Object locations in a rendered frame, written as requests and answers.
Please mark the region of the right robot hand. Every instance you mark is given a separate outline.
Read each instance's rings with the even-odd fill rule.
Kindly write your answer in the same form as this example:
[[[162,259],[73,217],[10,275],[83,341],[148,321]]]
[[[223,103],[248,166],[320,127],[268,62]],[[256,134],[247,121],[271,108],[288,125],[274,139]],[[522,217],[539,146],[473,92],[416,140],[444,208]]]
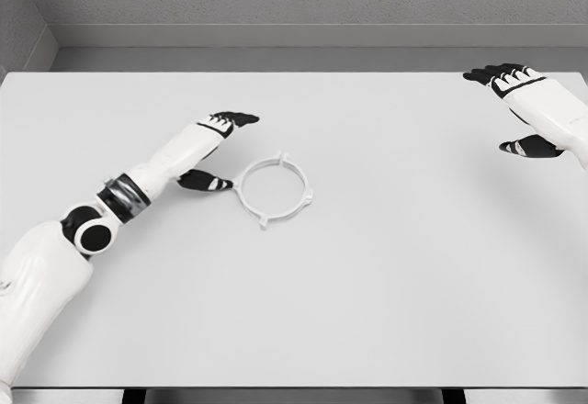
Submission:
[[[573,123],[581,115],[584,102],[559,81],[518,63],[475,68],[463,73],[463,78],[491,88],[518,119],[535,131],[501,143],[502,152],[531,159],[557,158],[564,152],[574,155]]]

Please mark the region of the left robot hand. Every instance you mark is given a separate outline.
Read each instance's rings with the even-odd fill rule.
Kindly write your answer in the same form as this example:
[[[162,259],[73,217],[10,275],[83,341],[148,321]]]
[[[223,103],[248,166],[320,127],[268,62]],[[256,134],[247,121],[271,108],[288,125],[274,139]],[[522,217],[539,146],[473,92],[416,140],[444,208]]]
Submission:
[[[259,121],[256,115],[223,111],[188,125],[153,156],[168,175],[189,190],[215,192],[233,188],[233,181],[196,169],[236,129]]]

